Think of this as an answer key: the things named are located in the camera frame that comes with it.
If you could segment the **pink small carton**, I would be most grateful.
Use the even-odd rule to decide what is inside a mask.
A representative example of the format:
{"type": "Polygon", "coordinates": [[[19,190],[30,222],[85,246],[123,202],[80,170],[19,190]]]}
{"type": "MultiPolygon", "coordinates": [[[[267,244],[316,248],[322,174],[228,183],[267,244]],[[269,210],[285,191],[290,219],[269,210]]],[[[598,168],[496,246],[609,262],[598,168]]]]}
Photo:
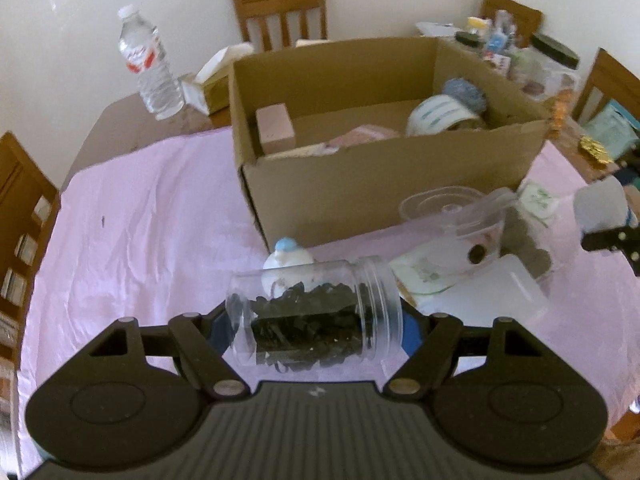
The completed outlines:
{"type": "Polygon", "coordinates": [[[295,130],[284,103],[256,110],[260,146],[265,155],[296,148],[295,130]]]}

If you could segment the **clear jar dark leaves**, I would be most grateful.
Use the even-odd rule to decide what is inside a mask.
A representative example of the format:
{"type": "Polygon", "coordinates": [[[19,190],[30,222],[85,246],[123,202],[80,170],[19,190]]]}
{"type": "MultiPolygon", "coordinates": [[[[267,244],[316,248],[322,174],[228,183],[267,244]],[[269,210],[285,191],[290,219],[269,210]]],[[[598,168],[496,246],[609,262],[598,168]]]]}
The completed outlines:
{"type": "Polygon", "coordinates": [[[385,361],[404,336],[396,278],[378,257],[236,274],[224,306],[235,361],[281,374],[385,361]]]}

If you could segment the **blue grey knitted roll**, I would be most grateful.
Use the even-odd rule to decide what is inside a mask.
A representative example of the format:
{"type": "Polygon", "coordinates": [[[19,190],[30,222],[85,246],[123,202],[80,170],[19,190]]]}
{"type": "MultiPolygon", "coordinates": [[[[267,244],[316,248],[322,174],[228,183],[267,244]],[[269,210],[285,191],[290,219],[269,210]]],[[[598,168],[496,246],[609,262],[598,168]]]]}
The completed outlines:
{"type": "Polygon", "coordinates": [[[482,116],[487,110],[485,93],[464,78],[448,79],[442,86],[442,93],[456,99],[478,116],[482,116]]]}

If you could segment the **brown cardboard box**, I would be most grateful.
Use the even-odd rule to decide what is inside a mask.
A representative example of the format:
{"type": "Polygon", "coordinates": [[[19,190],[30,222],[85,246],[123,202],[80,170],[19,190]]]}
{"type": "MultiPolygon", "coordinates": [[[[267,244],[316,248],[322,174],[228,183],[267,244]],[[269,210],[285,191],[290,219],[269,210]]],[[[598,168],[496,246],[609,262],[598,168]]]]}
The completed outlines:
{"type": "Polygon", "coordinates": [[[452,42],[424,37],[358,39],[259,53],[230,74],[236,168],[268,246],[293,237],[307,247],[397,224],[407,197],[449,185],[480,192],[516,188],[544,145],[548,112],[452,42]],[[450,79],[484,92],[484,127],[409,136],[411,112],[450,79]],[[257,114],[288,110],[298,146],[361,126],[386,140],[324,155],[267,155],[257,114]]]}

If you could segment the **wooden chair at right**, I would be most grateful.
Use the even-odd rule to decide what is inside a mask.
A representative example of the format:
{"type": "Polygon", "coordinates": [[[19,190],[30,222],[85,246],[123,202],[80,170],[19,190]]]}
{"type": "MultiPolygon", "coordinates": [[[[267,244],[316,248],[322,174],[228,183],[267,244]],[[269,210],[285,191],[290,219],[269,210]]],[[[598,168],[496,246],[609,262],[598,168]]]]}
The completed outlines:
{"type": "Polygon", "coordinates": [[[633,118],[639,118],[639,78],[622,63],[600,48],[593,66],[572,111],[572,118],[580,122],[585,112],[590,120],[614,100],[633,118]]]}

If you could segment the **pink knitted roll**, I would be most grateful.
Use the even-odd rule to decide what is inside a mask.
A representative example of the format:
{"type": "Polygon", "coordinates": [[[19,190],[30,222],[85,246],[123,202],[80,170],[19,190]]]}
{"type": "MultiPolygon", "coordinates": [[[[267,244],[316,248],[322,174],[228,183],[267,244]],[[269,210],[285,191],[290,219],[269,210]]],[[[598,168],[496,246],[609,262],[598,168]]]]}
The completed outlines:
{"type": "Polygon", "coordinates": [[[396,139],[399,137],[400,133],[393,129],[377,125],[361,125],[326,142],[326,146],[339,150],[340,148],[350,148],[355,145],[396,139]]]}

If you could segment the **large jar black lid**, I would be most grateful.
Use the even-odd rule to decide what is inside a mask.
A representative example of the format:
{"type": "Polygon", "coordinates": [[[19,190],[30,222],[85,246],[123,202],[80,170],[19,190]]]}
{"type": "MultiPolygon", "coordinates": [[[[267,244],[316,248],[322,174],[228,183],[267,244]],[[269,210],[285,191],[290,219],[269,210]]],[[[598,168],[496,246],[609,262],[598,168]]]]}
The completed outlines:
{"type": "Polygon", "coordinates": [[[578,85],[580,58],[562,42],[534,32],[527,48],[521,50],[524,74],[518,85],[533,100],[545,101],[578,85]]]}

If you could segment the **clear water bottle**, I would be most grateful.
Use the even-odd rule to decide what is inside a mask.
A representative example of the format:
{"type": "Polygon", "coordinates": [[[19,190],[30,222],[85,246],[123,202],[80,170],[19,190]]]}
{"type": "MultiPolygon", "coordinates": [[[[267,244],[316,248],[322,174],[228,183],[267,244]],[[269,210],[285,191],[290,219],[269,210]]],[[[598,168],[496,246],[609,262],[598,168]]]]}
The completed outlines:
{"type": "Polygon", "coordinates": [[[138,91],[146,110],[156,120],[174,116],[184,107],[178,79],[171,73],[157,27],[136,6],[117,12],[122,23],[118,48],[128,70],[137,77],[138,91]]]}

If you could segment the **white plush blue cap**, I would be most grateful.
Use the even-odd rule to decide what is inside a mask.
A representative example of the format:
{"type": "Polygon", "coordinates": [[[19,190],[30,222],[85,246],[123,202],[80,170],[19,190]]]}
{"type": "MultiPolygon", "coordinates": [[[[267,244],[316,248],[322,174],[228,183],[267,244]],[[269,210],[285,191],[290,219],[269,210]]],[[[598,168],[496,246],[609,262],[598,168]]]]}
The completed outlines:
{"type": "Polygon", "coordinates": [[[273,252],[262,265],[262,288],[265,293],[277,297],[288,288],[303,281],[299,271],[289,271],[294,266],[309,266],[314,257],[291,237],[283,237],[274,245],[273,252]]]}

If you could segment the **gold ornate coaster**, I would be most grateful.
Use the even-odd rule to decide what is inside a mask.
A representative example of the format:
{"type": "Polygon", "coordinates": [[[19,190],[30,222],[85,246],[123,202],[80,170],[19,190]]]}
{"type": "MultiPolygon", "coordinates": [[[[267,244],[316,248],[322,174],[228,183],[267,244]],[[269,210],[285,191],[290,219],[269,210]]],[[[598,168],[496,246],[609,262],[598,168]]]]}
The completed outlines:
{"type": "Polygon", "coordinates": [[[578,148],[582,154],[586,155],[595,164],[608,166],[614,162],[603,144],[590,138],[590,136],[582,136],[578,141],[578,148]]]}

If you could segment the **white tape roll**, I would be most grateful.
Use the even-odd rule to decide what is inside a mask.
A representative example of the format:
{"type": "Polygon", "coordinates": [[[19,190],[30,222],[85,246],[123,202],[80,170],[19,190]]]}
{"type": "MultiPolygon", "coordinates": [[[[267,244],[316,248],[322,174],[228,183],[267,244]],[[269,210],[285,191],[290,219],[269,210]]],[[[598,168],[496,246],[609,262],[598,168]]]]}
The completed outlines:
{"type": "Polygon", "coordinates": [[[431,96],[409,115],[407,136],[432,136],[459,129],[484,129],[484,120],[460,101],[446,94],[431,96]]]}

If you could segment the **wooden bookshelf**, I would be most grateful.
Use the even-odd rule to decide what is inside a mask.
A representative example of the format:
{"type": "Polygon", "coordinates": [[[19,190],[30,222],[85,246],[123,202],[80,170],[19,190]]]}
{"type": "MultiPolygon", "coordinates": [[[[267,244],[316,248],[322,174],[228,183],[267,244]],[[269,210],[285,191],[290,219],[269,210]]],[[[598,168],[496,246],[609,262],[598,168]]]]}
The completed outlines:
{"type": "Polygon", "coordinates": [[[35,277],[60,210],[60,191],[11,131],[1,137],[1,473],[20,472],[17,372],[35,277]]]}

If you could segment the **clear jar brown cookies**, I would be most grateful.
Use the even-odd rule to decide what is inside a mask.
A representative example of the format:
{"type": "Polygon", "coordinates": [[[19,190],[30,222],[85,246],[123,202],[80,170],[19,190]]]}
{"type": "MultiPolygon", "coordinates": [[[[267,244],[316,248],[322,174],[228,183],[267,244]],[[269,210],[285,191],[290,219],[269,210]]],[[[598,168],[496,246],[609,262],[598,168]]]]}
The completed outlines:
{"type": "Polygon", "coordinates": [[[552,247],[548,234],[540,222],[520,207],[506,208],[499,255],[518,257],[547,296],[555,274],[562,268],[560,256],[552,247]]]}

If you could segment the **white plastic bottle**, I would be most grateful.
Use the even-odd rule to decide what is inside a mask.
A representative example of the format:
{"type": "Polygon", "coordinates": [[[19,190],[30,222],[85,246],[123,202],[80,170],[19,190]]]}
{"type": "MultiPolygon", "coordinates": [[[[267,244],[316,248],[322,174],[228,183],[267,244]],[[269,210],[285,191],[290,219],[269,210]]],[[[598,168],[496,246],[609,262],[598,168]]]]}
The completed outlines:
{"type": "Polygon", "coordinates": [[[435,296],[423,297],[424,315],[447,313],[466,326],[490,327],[495,318],[514,318],[529,327],[550,308],[521,260],[507,255],[435,296]]]}

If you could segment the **white blue sock bundle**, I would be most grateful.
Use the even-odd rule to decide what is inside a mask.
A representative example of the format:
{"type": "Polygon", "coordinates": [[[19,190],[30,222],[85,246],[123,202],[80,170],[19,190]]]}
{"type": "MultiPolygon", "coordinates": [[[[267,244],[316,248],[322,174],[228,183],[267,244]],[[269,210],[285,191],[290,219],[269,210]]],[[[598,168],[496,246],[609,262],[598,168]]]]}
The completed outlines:
{"type": "Polygon", "coordinates": [[[573,209],[576,223],[584,234],[639,225],[623,185],[614,176],[580,188],[574,194],[573,209]]]}

